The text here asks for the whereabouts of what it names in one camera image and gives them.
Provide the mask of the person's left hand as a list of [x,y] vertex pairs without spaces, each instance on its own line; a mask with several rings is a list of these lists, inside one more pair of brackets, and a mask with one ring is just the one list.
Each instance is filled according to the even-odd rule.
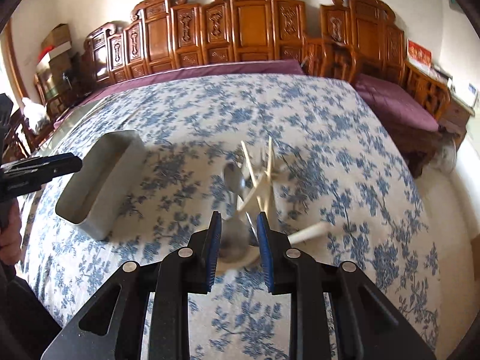
[[9,211],[9,224],[1,231],[0,258],[7,266],[15,266],[21,257],[21,217],[19,203],[15,199]]

